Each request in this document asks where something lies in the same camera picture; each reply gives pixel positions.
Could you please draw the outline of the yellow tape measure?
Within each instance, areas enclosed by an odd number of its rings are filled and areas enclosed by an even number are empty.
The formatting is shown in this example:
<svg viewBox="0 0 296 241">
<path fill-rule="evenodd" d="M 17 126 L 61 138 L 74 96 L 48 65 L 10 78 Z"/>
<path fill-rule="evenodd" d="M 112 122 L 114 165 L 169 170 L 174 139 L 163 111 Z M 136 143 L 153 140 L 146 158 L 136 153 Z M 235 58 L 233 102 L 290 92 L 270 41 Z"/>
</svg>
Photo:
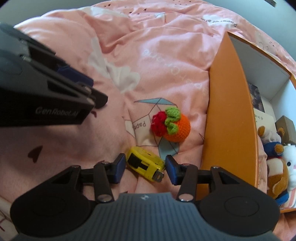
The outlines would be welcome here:
<svg viewBox="0 0 296 241">
<path fill-rule="evenodd" d="M 161 182 L 164 178 L 165 161 L 142 147 L 131 147 L 126 161 L 130 168 L 149 181 Z"/>
</svg>

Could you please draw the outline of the orange crochet fruit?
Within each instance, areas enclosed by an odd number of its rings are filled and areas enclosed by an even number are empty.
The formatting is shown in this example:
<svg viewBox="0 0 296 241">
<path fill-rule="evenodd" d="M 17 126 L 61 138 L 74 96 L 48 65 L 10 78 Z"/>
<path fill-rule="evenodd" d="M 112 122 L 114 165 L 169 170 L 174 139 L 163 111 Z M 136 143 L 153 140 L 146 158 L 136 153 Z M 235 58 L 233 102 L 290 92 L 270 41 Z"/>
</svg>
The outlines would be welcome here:
<svg viewBox="0 0 296 241">
<path fill-rule="evenodd" d="M 169 142 L 181 143 L 189 136 L 189 119 L 177 107 L 168 107 L 152 117 L 151 131 Z"/>
</svg>

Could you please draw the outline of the bear plush blue outfit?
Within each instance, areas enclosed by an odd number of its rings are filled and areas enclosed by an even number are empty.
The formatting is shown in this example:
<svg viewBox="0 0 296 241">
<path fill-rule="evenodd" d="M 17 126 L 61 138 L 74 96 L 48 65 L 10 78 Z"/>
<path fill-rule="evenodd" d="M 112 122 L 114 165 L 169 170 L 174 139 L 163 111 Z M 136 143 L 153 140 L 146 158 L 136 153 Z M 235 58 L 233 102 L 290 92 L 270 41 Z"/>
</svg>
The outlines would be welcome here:
<svg viewBox="0 0 296 241">
<path fill-rule="evenodd" d="M 264 152 L 267 154 L 267 195 L 273 198 L 278 205 L 288 201 L 288 168 L 282 158 L 284 146 L 281 138 L 285 131 L 279 128 L 273 132 L 265 126 L 260 126 L 257 130 Z"/>
</svg>

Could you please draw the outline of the pink dark card box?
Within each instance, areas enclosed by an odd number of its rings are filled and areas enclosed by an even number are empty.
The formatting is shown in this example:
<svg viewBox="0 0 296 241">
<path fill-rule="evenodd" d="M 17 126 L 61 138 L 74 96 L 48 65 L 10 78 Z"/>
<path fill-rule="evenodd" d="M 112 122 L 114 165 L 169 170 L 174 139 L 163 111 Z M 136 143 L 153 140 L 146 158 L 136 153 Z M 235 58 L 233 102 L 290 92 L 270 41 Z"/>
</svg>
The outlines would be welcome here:
<svg viewBox="0 0 296 241">
<path fill-rule="evenodd" d="M 248 83 L 248 88 L 249 88 L 249 91 L 250 91 L 251 101 L 252 101 L 253 107 L 255 109 L 257 109 L 257 110 L 264 113 L 265 110 L 264 110 L 263 102 L 262 102 L 261 95 L 260 95 L 260 92 L 258 90 L 258 87 L 251 84 L 251 83 Z"/>
</svg>

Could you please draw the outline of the white dog plush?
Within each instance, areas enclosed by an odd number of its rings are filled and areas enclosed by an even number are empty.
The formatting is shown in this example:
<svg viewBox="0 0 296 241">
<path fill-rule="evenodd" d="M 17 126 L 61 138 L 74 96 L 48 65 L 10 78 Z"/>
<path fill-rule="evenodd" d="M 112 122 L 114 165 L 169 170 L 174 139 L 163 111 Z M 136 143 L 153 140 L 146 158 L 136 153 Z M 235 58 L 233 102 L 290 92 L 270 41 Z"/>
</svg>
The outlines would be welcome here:
<svg viewBox="0 0 296 241">
<path fill-rule="evenodd" d="M 283 209 L 295 208 L 295 145 L 284 146 L 282 159 L 285 161 L 288 169 L 287 192 L 289 198 L 281 207 Z"/>
</svg>

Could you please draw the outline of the white rectangular box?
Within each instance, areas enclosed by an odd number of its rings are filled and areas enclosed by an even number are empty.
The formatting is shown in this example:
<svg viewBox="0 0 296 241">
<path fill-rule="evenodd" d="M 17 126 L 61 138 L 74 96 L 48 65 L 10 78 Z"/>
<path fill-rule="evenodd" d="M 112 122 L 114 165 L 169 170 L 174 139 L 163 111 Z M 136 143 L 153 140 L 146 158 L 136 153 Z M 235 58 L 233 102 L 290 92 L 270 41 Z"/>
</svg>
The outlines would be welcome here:
<svg viewBox="0 0 296 241">
<path fill-rule="evenodd" d="M 276 127 L 273 117 L 255 108 L 253 109 L 253 111 L 255 117 L 256 132 L 259 137 L 273 140 L 273 136 L 276 133 Z"/>
</svg>

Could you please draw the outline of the pink patterned duvet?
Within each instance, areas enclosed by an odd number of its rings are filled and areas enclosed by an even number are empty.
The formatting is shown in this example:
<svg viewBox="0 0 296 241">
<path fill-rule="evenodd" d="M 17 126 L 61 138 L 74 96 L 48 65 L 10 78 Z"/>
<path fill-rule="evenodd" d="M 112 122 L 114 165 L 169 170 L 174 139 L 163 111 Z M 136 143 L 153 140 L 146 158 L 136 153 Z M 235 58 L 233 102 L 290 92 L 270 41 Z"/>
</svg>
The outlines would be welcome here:
<svg viewBox="0 0 296 241">
<path fill-rule="evenodd" d="M 145 99 L 176 104 L 191 122 L 177 160 L 203 164 L 210 117 L 209 69 L 225 32 L 255 44 L 295 72 L 295 61 L 272 37 L 240 15 L 205 1 L 105 1 L 55 10 L 16 28 L 50 47 L 94 80 L 107 106 L 80 126 L 8 128 L 1 131 L 1 238 L 17 232 L 11 202 L 68 164 L 90 167 L 134 144 L 159 152 Z"/>
</svg>

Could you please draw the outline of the orange cardboard storage box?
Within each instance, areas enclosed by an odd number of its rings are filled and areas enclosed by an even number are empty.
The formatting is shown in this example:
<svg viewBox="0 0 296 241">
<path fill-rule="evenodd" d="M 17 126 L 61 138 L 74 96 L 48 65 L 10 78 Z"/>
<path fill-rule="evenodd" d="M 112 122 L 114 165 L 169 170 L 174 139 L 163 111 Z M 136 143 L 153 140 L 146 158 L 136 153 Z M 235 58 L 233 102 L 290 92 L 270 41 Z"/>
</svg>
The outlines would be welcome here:
<svg viewBox="0 0 296 241">
<path fill-rule="evenodd" d="M 242 54 L 234 42 L 246 45 L 261 60 L 247 57 L 247 65 L 274 97 L 286 82 L 295 85 L 290 72 L 275 57 L 230 32 L 225 32 L 209 69 L 209 104 L 201 157 L 201 167 L 220 166 L 250 185 L 258 186 L 259 145 L 255 117 Z"/>
</svg>

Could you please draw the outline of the grey wall switch panel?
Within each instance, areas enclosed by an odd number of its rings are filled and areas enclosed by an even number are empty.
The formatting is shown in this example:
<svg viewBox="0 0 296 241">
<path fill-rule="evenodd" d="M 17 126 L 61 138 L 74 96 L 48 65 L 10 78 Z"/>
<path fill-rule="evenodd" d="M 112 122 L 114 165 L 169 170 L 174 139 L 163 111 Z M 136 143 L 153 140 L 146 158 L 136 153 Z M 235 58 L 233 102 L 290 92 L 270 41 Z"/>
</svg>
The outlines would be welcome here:
<svg viewBox="0 0 296 241">
<path fill-rule="evenodd" d="M 275 0 L 265 0 L 265 1 L 275 8 L 275 6 L 276 6 Z"/>
</svg>

